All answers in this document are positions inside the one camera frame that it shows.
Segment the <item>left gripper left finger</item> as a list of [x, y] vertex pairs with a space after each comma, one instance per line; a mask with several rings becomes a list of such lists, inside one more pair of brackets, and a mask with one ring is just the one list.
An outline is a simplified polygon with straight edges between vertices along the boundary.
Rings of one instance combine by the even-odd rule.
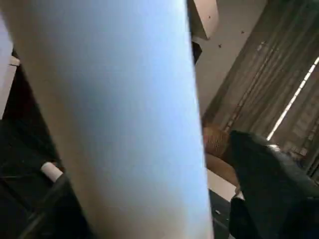
[[92, 232], [68, 178], [60, 176], [24, 229], [26, 239], [91, 239]]

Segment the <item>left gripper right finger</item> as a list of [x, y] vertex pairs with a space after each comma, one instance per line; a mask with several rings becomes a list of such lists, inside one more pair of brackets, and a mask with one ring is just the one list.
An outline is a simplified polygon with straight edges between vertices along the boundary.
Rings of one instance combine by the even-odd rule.
[[263, 239], [317, 239], [319, 186], [266, 139], [232, 131], [229, 158]]

